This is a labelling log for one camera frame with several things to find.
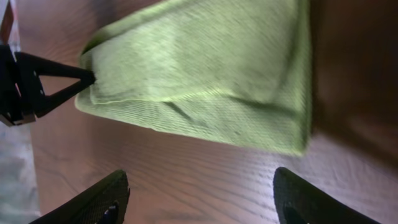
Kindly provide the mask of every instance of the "green towel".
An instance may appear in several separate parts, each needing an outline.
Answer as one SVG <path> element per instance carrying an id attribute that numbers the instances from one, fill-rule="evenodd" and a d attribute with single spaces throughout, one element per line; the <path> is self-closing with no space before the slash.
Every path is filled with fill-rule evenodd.
<path id="1" fill-rule="evenodd" d="M 102 28 L 81 56 L 86 113 L 285 154 L 310 132 L 309 0 L 168 0 Z"/>

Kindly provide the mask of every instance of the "black object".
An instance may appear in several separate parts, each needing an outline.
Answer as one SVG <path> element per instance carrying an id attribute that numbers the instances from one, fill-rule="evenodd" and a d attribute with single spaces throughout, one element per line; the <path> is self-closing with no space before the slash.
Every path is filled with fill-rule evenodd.
<path id="1" fill-rule="evenodd" d="M 274 200 L 281 224 L 377 224 L 280 167 L 274 176 Z"/>
<path id="2" fill-rule="evenodd" d="M 129 196 L 126 173 L 117 170 L 30 224 L 122 224 Z"/>
<path id="3" fill-rule="evenodd" d="M 47 96 L 40 75 L 80 81 Z M 43 117 L 94 82 L 91 71 L 22 52 L 13 55 L 8 45 L 0 45 L 0 121 L 8 126 L 33 122 L 35 117 Z"/>

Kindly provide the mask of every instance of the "wood grain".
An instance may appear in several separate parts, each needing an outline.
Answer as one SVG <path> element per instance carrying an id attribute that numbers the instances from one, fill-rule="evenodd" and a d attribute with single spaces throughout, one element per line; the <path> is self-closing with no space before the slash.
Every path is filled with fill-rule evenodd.
<path id="1" fill-rule="evenodd" d="M 155 1 L 19 0 L 25 52 L 76 65 L 93 32 Z M 115 169 L 132 194 L 126 223 L 278 223 L 272 178 L 298 173 L 382 223 L 398 219 L 398 3 L 314 1 L 314 132 L 303 158 L 157 133 L 66 102 L 32 125 L 47 213 Z M 46 91 L 66 81 L 43 79 Z"/>

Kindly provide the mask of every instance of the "gray floor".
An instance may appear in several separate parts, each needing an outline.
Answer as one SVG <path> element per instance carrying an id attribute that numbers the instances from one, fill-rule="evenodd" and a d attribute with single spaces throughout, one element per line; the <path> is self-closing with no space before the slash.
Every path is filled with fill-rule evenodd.
<path id="1" fill-rule="evenodd" d="M 40 216 L 29 125 L 0 123 L 0 224 Z"/>

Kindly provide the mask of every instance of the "folded cloth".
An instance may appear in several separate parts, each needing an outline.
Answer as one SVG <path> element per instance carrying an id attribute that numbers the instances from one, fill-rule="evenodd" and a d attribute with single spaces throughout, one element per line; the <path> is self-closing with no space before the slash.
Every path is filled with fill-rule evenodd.
<path id="1" fill-rule="evenodd" d="M 310 131 L 309 0 L 168 0 L 99 30 L 86 113 L 285 154 Z"/>

